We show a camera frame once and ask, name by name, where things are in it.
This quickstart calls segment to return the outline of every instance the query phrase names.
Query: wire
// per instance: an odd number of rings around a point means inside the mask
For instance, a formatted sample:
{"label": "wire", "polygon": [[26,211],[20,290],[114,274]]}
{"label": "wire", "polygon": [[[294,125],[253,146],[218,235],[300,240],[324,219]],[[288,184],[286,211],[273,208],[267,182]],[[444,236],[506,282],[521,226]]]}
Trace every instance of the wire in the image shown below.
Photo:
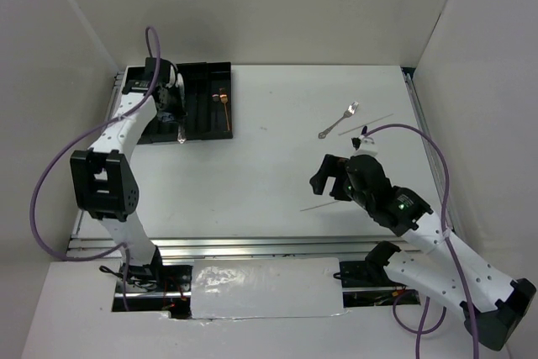
{"label": "wire", "polygon": [[[442,233],[446,232],[447,224],[446,224],[446,210],[448,208],[448,193],[450,191],[450,175],[448,172],[448,165],[446,164],[446,158],[443,155],[442,151],[440,150],[439,146],[424,132],[422,132],[419,129],[416,129],[410,125],[406,124],[387,124],[379,126],[366,134],[364,134],[365,137],[372,136],[373,134],[379,132],[380,130],[389,129],[389,128],[403,128],[412,130],[416,134],[419,134],[422,136],[425,140],[428,141],[428,143],[431,145],[431,147],[434,148],[435,152],[439,156],[441,165],[443,166],[443,171],[445,173],[445,190],[443,192],[443,199],[440,206],[440,227],[442,230]],[[465,299],[467,301],[467,309],[469,312],[469,319],[471,322],[471,334],[472,334],[472,357],[473,359],[479,358],[479,340],[478,340],[478,327],[477,327],[477,316],[474,312],[474,305],[472,304],[472,296],[471,291],[469,290],[469,285],[467,283],[467,280],[465,278],[465,273],[462,268],[462,264],[460,263],[460,260],[457,257],[456,251],[454,250],[454,246],[452,245],[452,242],[450,240],[450,237],[446,238],[446,246],[448,248],[448,251],[451,253],[452,260],[454,261],[454,265],[456,266],[457,273],[462,280],[462,286],[463,286],[463,292],[465,293]],[[423,313],[423,319],[425,319],[425,316],[428,313],[428,308],[430,306],[430,300],[427,298],[424,306],[424,313]],[[424,322],[420,321],[421,326],[419,326],[419,329],[417,330],[417,341],[415,348],[419,348],[420,346],[420,337],[424,334],[423,328],[424,328]],[[417,349],[415,349],[415,353],[417,354],[417,359],[419,358],[419,352]]]}
{"label": "wire", "polygon": [[370,286],[373,286],[372,282],[355,279],[353,277],[342,277],[342,274],[340,272],[333,273],[333,278],[338,281],[353,282],[354,288],[368,288]]}
{"label": "wire", "polygon": [[[394,319],[396,320],[396,322],[406,331],[410,332],[411,334],[417,334],[417,330],[413,330],[412,328],[408,327],[406,324],[403,323],[403,321],[398,317],[398,315],[396,314],[396,307],[398,306],[398,303],[400,302],[400,300],[406,296],[406,295],[409,295],[411,294],[413,291],[412,290],[408,290],[407,292],[403,292],[401,294],[399,294],[395,299],[394,299],[394,303],[393,303],[393,316],[394,316]],[[443,307],[443,312],[442,314],[440,315],[440,318],[439,318],[439,321],[437,321],[437,324],[434,325],[433,327],[431,327],[429,330],[426,330],[426,331],[422,331],[422,335],[427,335],[427,334],[431,334],[432,332],[436,332],[439,327],[443,324],[443,321],[445,321],[445,317],[446,317],[446,307]]]}
{"label": "wire", "polygon": [[[102,273],[109,273],[110,275],[114,275],[120,281],[123,281],[123,279],[124,279],[124,276],[121,273],[114,272],[112,269],[110,269],[109,267],[106,267],[104,265],[101,265],[99,267],[99,271],[101,271]],[[136,286],[137,288],[140,288],[140,289],[145,289],[146,292],[150,292],[152,290],[155,290],[156,287],[157,287],[156,282],[146,281],[146,280],[139,280],[139,279],[127,279],[127,284],[132,285],[132,286]]]}
{"label": "wire", "polygon": [[176,284],[177,286],[177,291],[179,292],[180,296],[181,296],[181,300],[184,299],[183,297],[183,288],[182,288],[182,285],[176,280],[176,279],[172,279],[174,281],[174,283]]}
{"label": "wire", "polygon": [[155,41],[156,45],[156,68],[155,72],[153,73],[153,78],[151,79],[150,87],[147,91],[147,93],[144,95],[142,100],[136,104],[132,109],[127,111],[124,115],[119,115],[118,117],[109,119],[102,124],[99,124],[95,126],[94,128],[91,128],[84,132],[81,135],[78,135],[74,140],[69,142],[67,145],[65,145],[59,152],[56,154],[56,156],[53,157],[53,159],[50,161],[50,163],[47,165],[47,167],[44,169],[43,173],[41,174],[40,178],[38,179],[37,183],[35,184],[34,191],[32,193],[32,198],[30,199],[30,208],[29,208],[29,218],[30,218],[30,229],[32,230],[32,236],[34,237],[35,241],[37,242],[38,246],[44,250],[47,254],[50,256],[53,256],[54,258],[57,258],[61,261],[71,261],[71,262],[84,262],[84,261],[93,261],[98,260],[100,258],[104,258],[105,256],[108,256],[109,254],[112,254],[113,252],[119,250],[120,248],[124,249],[125,254],[125,266],[124,266],[124,305],[125,309],[129,311],[129,308],[127,306],[127,297],[125,295],[125,286],[127,283],[127,273],[129,271],[129,262],[130,262],[130,253],[129,253],[129,247],[125,243],[120,243],[117,246],[111,248],[110,250],[106,250],[105,252],[99,253],[95,256],[85,256],[85,257],[73,257],[68,256],[65,253],[54,251],[52,248],[50,248],[41,238],[39,231],[37,230],[37,223],[35,220],[35,207],[37,205],[37,197],[40,194],[41,187],[43,186],[43,182],[47,178],[47,176],[50,174],[50,171],[55,166],[55,164],[67,153],[70,148],[72,148],[74,145],[76,145],[78,142],[83,140],[84,138],[87,138],[89,135],[98,132],[100,129],[106,128],[110,124],[114,124],[116,122],[119,122],[120,120],[124,119],[125,117],[128,117],[135,113],[140,107],[144,105],[144,103],[148,100],[148,98],[151,97],[151,94],[154,92],[156,84],[157,84],[157,77],[159,76],[159,69],[161,68],[161,44],[159,43],[159,35],[157,34],[157,31],[152,26],[148,26],[145,28],[145,43],[148,45],[148,49],[150,50],[151,54],[151,47],[150,47],[150,38],[148,33],[151,31],[153,34],[153,40]]}
{"label": "wire", "polygon": [[168,282],[166,281],[165,279],[165,290],[164,292],[162,293],[162,307],[166,307],[166,285],[168,284]]}

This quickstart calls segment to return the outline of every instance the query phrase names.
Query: metal frame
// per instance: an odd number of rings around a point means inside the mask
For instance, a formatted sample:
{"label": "metal frame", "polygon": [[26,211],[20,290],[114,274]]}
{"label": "metal frame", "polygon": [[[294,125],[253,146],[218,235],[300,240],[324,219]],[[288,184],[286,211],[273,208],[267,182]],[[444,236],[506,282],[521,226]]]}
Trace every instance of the metal frame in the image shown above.
{"label": "metal frame", "polygon": [[[120,89],[123,85],[125,74],[118,72],[115,77],[112,97],[108,104],[107,116],[113,113],[113,106],[117,100]],[[428,133],[422,108],[414,90],[413,81],[410,75],[403,75],[408,88],[411,104],[413,105],[415,117],[419,127]],[[443,192],[442,172],[438,169],[436,157],[433,150],[425,143],[426,155],[430,163],[430,169],[434,175],[435,186],[438,193]],[[453,210],[450,221],[455,223]],[[68,256],[90,256],[103,252],[113,246],[112,240],[92,240],[78,238],[82,216],[85,213],[79,211],[71,242],[67,249]],[[192,239],[154,239],[153,242],[159,246],[163,262],[165,265],[176,265],[193,262],[199,259],[254,259],[273,258],[286,256],[336,256],[340,260],[361,260],[380,241],[387,240],[398,245],[408,253],[418,252],[417,249],[391,235],[379,236],[351,236],[351,237],[270,237],[270,238],[192,238]],[[109,258],[120,258],[118,251],[108,256]]]}
{"label": "metal frame", "polygon": [[[392,286],[380,286],[376,288],[342,288],[342,293],[391,292],[393,290],[397,290],[397,288]],[[124,294],[120,292],[116,292],[114,294],[114,298],[122,298],[123,296]],[[127,298],[164,298],[165,296],[167,298],[180,298],[181,296],[184,298],[190,298],[191,292],[183,292],[183,294],[179,292],[166,292],[166,294],[163,292],[127,292],[125,296]]]}

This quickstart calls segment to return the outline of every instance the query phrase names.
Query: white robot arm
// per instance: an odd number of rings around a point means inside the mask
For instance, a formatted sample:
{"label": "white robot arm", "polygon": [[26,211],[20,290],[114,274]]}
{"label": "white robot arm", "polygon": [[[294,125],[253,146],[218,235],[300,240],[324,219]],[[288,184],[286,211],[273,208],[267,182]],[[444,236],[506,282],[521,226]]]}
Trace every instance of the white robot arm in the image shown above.
{"label": "white robot arm", "polygon": [[321,195],[328,177],[335,177],[330,196],[354,201],[370,217],[396,236],[417,247],[439,267],[417,262],[389,242],[377,245],[367,256],[369,265],[383,277],[408,285],[454,313],[470,331],[467,300],[446,240],[456,251],[472,295],[478,339],[499,351],[525,316],[536,288],[527,279],[514,280],[495,269],[451,230],[443,234],[439,216],[410,189],[393,186],[375,159],[373,140],[355,138],[357,152],[351,158],[326,155],[321,168],[310,179],[314,193]]}
{"label": "white robot arm", "polygon": [[[155,66],[155,58],[147,58],[144,73],[147,80],[125,85],[114,117],[123,116],[142,102]],[[74,151],[70,160],[78,207],[97,219],[116,244],[129,247],[129,277],[157,284],[161,281],[161,254],[136,214],[140,191],[129,161],[146,125],[155,116],[164,114],[167,119],[181,120],[184,97],[180,82],[174,65],[161,59],[153,97],[147,98],[131,115],[109,125],[87,150]]]}

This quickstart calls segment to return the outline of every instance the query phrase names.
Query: cable clip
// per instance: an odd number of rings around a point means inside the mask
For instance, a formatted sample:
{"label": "cable clip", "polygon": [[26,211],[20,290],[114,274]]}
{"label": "cable clip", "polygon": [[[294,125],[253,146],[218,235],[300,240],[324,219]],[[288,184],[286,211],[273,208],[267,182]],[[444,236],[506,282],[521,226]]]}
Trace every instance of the cable clip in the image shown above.
{"label": "cable clip", "polygon": [[127,115],[127,113],[130,111],[130,109],[128,109],[127,111],[125,111],[125,114],[121,114],[121,115],[118,115],[118,121],[116,122],[121,122],[123,121],[124,119],[135,119],[135,117],[133,117],[133,114],[130,114],[130,115]]}
{"label": "cable clip", "polygon": [[447,240],[451,236],[452,230],[450,228],[446,228],[445,231],[443,231],[443,241]]}
{"label": "cable clip", "polygon": [[365,142],[365,143],[372,143],[372,144],[376,143],[374,141],[374,139],[371,138],[370,136],[360,135],[359,139],[361,140],[361,142]]}

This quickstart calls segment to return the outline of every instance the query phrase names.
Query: metal fork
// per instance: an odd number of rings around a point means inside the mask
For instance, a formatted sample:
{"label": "metal fork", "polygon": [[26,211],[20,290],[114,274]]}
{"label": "metal fork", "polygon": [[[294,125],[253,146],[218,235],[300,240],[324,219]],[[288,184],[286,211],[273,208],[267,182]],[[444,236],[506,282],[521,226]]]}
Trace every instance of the metal fork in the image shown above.
{"label": "metal fork", "polygon": [[344,115],[342,115],[342,118],[340,118],[339,120],[337,120],[334,124],[332,124],[329,128],[327,128],[326,130],[324,130],[323,132],[319,132],[318,133],[318,138],[320,139],[325,139],[327,137],[327,135],[329,134],[329,132],[331,130],[333,130],[333,128],[339,124],[342,120],[346,119],[346,118],[349,118],[350,116],[352,116],[356,109],[359,108],[359,103],[357,101],[354,101],[353,103],[351,103],[351,105],[347,108],[347,110],[344,112]]}

